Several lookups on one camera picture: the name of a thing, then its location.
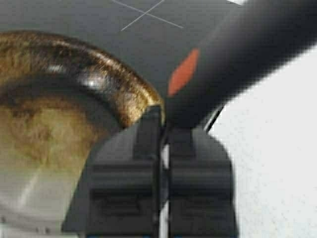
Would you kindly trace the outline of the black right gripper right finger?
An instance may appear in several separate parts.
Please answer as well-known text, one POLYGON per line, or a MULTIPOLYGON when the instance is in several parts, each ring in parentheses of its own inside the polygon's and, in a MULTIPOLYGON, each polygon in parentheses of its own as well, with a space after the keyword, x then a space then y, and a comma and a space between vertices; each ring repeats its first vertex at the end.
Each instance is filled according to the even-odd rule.
POLYGON ((225 147, 201 128, 172 128, 169 146, 170 238, 237 238, 234 172, 225 147))

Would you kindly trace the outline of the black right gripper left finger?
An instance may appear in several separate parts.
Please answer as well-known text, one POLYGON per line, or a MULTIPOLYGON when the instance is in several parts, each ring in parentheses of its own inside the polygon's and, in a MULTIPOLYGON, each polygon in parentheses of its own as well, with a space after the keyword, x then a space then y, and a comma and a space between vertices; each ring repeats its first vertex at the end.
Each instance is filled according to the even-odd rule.
POLYGON ((161 108, 91 150, 61 225, 88 237, 159 235, 161 108))

